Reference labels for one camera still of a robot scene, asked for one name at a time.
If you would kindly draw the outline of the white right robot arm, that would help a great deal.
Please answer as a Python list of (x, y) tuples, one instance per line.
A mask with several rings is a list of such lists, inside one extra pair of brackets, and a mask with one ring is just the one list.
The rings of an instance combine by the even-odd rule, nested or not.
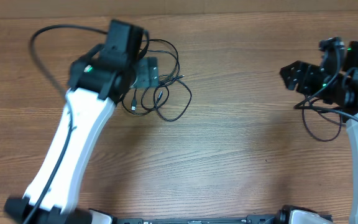
[(352, 153), (353, 196), (349, 223), (358, 223), (358, 41), (348, 46), (340, 37), (322, 40), (320, 65), (296, 61), (280, 69), (288, 90), (305, 98), (294, 106), (296, 110), (311, 110), (320, 116), (335, 113), (336, 122), (345, 128)]

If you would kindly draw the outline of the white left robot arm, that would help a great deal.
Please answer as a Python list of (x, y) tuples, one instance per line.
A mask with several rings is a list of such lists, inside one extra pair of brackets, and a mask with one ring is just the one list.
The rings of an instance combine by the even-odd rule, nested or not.
[(16, 223), (115, 223), (105, 212), (77, 207), (83, 176), (104, 125), (148, 65), (147, 30), (113, 20), (106, 41), (70, 66), (65, 106), (45, 160), (22, 197), (9, 197), (4, 211)]

